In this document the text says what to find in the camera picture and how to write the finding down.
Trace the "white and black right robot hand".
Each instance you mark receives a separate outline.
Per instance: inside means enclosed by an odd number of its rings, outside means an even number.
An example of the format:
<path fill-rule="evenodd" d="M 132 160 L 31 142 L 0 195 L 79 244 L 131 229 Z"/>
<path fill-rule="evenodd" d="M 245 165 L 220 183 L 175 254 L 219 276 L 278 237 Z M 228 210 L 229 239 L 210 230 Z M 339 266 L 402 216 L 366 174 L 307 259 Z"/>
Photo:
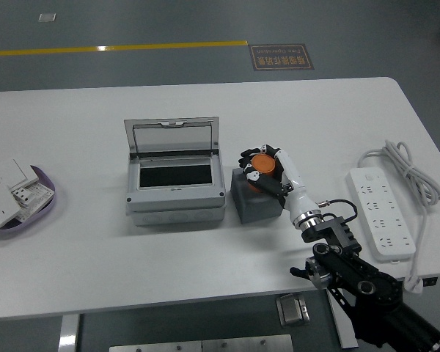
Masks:
<path fill-rule="evenodd" d="M 274 164 L 282 170 L 281 175 L 269 176 L 260 172 L 252 163 L 253 157 L 258 155 L 273 158 Z M 282 208 L 289 212 L 290 221 L 296 229 L 305 231 L 323 221 L 318 204 L 309 198 L 306 186 L 285 150 L 264 144 L 243 151 L 238 163 L 251 186 L 275 197 Z"/>

